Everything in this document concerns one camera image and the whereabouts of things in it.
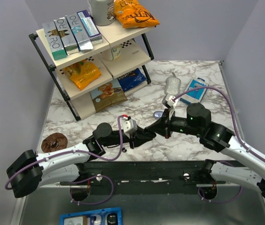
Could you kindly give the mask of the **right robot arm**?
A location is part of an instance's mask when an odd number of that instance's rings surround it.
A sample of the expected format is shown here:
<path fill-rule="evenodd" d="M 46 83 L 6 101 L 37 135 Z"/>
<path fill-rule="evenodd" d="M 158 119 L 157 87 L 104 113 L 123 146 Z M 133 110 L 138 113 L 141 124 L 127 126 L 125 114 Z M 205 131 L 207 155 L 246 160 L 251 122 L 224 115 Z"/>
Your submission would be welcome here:
<path fill-rule="evenodd" d="M 186 118 L 177 117 L 173 111 L 165 109 L 162 117 L 145 130 L 166 139 L 170 138 L 173 132 L 196 136 L 200 144 L 207 149 L 227 155 L 243 165 L 232 167 L 205 160 L 204 166 L 197 172 L 202 183 L 234 183 L 255 190 L 265 198 L 265 155 L 246 145 L 232 130 L 213 122 L 210 110 L 202 104 L 190 104 L 186 115 Z"/>

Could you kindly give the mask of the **grey printed mug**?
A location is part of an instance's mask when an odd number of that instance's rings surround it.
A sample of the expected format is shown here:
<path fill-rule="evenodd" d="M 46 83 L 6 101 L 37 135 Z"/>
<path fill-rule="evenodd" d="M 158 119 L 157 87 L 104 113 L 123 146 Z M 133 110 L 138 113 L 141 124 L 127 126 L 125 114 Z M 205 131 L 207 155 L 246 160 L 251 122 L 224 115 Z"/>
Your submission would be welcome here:
<path fill-rule="evenodd" d="M 95 25 L 107 26 L 114 22 L 114 0 L 88 0 L 88 6 Z"/>

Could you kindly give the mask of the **black mounting rail base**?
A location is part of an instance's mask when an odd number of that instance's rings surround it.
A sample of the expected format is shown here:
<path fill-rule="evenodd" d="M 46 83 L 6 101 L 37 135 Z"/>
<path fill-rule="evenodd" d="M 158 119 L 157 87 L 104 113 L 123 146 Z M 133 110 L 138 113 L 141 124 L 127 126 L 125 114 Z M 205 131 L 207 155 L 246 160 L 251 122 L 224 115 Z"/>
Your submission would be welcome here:
<path fill-rule="evenodd" d="M 70 188 L 75 200 L 88 195 L 195 194 L 198 185 L 215 183 L 211 160 L 87 162 L 77 164 L 82 181 Z"/>

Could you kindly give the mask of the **blue razor package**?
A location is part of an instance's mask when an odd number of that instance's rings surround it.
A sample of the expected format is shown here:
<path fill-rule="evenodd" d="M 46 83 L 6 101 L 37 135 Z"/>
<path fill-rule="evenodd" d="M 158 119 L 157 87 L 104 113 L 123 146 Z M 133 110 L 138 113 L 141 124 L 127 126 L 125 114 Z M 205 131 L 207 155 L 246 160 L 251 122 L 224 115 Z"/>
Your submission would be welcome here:
<path fill-rule="evenodd" d="M 201 87 L 201 86 L 209 86 L 209 84 L 200 77 L 192 78 L 189 81 L 184 91 L 192 90 L 194 88 Z M 191 91 L 181 96 L 180 101 L 187 105 L 190 105 L 193 103 L 200 103 L 205 93 L 206 93 L 206 89 L 199 89 L 199 90 Z"/>

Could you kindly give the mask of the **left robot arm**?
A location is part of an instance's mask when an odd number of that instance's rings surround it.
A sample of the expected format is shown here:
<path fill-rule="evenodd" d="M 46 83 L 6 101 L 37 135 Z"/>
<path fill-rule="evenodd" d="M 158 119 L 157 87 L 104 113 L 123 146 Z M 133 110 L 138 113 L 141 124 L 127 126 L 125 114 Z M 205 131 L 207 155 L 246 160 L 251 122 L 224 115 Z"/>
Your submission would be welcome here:
<path fill-rule="evenodd" d="M 105 147 L 123 147 L 128 143 L 131 148 L 139 147 L 156 137 L 153 131 L 136 125 L 134 120 L 118 123 L 118 130 L 113 130 L 108 123 L 101 123 L 92 135 L 73 147 L 49 153 L 23 152 L 6 170 L 8 181 L 6 190 L 12 190 L 15 198 L 33 193 L 38 187 L 57 182 L 70 182 L 82 185 L 86 173 L 78 169 L 94 159 L 115 161 L 121 155 L 119 150 L 113 158 L 103 157 Z"/>

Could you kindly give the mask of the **brown snack bag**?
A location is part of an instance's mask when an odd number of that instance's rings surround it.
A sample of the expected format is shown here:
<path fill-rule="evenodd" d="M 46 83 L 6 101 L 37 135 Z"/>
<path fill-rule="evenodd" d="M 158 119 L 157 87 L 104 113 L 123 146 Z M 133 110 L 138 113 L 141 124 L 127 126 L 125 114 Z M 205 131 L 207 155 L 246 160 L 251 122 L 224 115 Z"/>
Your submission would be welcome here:
<path fill-rule="evenodd" d="M 99 86 L 92 90 L 90 94 L 97 113 L 110 106 L 127 101 L 127 97 L 117 79 Z"/>

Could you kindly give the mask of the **blue tray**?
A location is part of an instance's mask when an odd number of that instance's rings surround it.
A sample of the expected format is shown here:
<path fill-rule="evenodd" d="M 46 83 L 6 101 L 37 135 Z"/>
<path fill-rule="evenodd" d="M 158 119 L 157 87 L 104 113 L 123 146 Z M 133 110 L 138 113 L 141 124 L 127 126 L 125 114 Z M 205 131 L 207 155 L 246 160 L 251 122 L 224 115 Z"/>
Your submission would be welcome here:
<path fill-rule="evenodd" d="M 121 208 L 105 208 L 62 214 L 60 225 L 123 225 Z"/>

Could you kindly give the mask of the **orange snack bag middle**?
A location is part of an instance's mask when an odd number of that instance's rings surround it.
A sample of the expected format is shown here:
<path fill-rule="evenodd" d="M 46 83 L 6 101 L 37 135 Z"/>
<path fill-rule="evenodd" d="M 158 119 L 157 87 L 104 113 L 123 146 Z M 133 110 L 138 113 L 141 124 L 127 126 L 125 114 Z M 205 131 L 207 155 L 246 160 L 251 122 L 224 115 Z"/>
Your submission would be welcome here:
<path fill-rule="evenodd" d="M 91 82 L 102 75 L 99 68 L 93 62 L 86 60 L 81 60 L 62 68 L 62 71 L 80 90 L 86 88 Z"/>

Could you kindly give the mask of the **three tier shelf rack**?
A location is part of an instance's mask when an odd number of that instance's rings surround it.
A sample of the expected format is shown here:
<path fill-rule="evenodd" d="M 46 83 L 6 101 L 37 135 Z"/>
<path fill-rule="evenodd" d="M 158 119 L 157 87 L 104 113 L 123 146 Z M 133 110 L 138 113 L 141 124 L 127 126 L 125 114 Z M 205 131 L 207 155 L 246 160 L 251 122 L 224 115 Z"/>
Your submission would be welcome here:
<path fill-rule="evenodd" d="M 36 39 L 40 39 L 48 54 L 51 54 L 45 31 L 39 29 L 29 35 L 76 121 L 96 113 L 92 90 L 99 88 L 104 98 L 110 97 L 116 92 L 111 81 L 137 68 L 142 68 L 146 79 L 125 94 L 128 96 L 151 83 L 146 64 L 154 59 L 154 55 L 146 33 L 153 28 L 123 28 L 116 21 L 98 29 L 102 43 L 95 45 L 89 52 L 77 52 L 64 59 L 54 60 L 52 65 L 47 63 L 36 43 Z"/>

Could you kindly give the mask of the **orange chips bag top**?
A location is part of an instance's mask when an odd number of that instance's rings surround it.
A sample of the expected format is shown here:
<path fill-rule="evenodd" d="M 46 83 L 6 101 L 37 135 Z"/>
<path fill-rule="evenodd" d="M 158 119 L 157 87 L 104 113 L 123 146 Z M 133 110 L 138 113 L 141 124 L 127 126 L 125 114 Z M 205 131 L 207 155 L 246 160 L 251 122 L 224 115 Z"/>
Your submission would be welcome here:
<path fill-rule="evenodd" d="M 138 0 L 115 0 L 115 16 L 123 28 L 155 27 L 160 22 Z"/>

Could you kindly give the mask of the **purple white box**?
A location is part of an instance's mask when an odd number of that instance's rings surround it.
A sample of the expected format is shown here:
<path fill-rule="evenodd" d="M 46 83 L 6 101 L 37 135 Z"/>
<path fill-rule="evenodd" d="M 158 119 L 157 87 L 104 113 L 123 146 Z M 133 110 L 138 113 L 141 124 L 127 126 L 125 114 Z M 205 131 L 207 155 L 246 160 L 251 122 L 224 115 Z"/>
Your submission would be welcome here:
<path fill-rule="evenodd" d="M 77 12 L 85 31 L 87 32 L 92 45 L 98 45 L 103 42 L 102 35 L 94 24 L 92 17 L 87 10 Z"/>

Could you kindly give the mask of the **blue chips bag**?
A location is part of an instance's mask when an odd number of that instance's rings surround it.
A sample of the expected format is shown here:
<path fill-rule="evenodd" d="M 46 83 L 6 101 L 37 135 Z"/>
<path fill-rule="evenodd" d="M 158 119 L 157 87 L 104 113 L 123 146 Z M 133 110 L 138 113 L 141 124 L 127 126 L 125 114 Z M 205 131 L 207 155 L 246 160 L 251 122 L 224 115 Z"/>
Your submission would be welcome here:
<path fill-rule="evenodd" d="M 133 71 L 130 71 L 128 73 L 125 73 L 124 75 L 117 78 L 121 88 L 124 92 L 129 91 L 130 89 L 133 89 L 140 84 L 142 84 L 144 81 L 146 81 L 146 77 L 142 74 L 142 72 L 137 68 Z"/>

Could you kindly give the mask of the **silver brown toothpaste box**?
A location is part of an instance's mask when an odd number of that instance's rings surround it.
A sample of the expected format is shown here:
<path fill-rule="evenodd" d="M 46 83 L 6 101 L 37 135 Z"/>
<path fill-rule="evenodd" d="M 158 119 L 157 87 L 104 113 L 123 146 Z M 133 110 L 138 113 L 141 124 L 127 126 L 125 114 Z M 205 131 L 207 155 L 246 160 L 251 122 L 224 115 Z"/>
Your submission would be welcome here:
<path fill-rule="evenodd" d="M 59 36 L 62 40 L 64 49 L 67 55 L 78 53 L 79 48 L 76 39 L 69 27 L 69 24 L 65 17 L 54 20 Z"/>

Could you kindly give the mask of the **silver blue toothpaste box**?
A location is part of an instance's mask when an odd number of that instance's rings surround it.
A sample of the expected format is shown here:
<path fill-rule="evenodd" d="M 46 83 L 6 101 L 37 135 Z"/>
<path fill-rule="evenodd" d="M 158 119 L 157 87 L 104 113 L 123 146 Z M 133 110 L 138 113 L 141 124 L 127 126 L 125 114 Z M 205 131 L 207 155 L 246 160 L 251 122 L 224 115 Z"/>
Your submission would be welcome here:
<path fill-rule="evenodd" d="M 84 29 L 79 16 L 74 13 L 66 16 L 67 22 L 71 28 L 71 31 L 77 41 L 79 50 L 81 52 L 87 52 L 93 50 L 91 40 Z"/>

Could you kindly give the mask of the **lavender earbud charging case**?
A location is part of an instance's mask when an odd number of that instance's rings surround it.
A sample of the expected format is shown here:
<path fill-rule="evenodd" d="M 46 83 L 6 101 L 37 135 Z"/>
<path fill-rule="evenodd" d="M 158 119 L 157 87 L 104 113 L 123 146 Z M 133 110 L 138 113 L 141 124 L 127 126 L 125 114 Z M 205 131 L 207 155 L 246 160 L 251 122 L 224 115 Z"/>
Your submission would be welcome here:
<path fill-rule="evenodd" d="M 155 111 L 154 112 L 154 118 L 159 119 L 159 118 L 161 118 L 162 114 L 163 114 L 163 111 Z"/>

